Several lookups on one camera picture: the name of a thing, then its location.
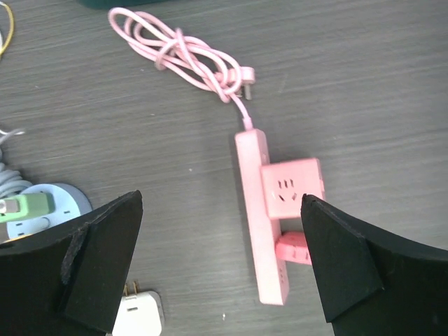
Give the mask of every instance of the white power adapter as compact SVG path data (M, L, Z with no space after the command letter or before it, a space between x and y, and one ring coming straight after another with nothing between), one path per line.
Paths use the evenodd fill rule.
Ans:
M164 322L162 303L156 292L124 296L112 336L159 336Z

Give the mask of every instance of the light blue power strip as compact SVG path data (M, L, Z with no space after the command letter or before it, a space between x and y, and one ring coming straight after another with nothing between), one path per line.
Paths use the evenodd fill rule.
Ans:
M33 235L92 210L89 200L79 189L63 183L33 185L18 195L17 199L20 200L20 196L37 194L45 195L48 198L48 205L44 204L42 198L28 198L27 204L30 208L33 208L31 212L34 216L32 218L29 218L29 216L20 217L20 219L14 218L14 221L8 221L6 227L9 239Z

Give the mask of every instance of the electrical outlet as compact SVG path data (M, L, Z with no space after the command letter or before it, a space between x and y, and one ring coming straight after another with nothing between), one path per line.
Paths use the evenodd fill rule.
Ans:
M325 198L319 160L309 158L261 167L267 215L299 218L304 194Z

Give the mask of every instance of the pink plug adapter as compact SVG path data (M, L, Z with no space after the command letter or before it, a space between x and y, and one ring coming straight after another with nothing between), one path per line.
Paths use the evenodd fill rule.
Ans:
M260 301L284 305L289 292L286 261L311 264L303 232L281 235L279 219L299 218L303 194L324 198L319 160L270 164L265 133L235 137Z

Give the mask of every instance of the gray wood grain surface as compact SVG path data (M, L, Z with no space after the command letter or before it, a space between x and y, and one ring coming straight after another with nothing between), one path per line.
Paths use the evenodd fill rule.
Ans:
M4 146L6 161L33 182L78 186L96 207L142 191L129 279L161 294L164 335L332 335L310 267L288 266L285 307L258 303L236 108L157 71L104 11L73 0L11 6L17 34L0 62L0 123L28 133ZM273 161L319 157L330 203L448 249L445 0L177 0L139 9L255 68L247 106Z

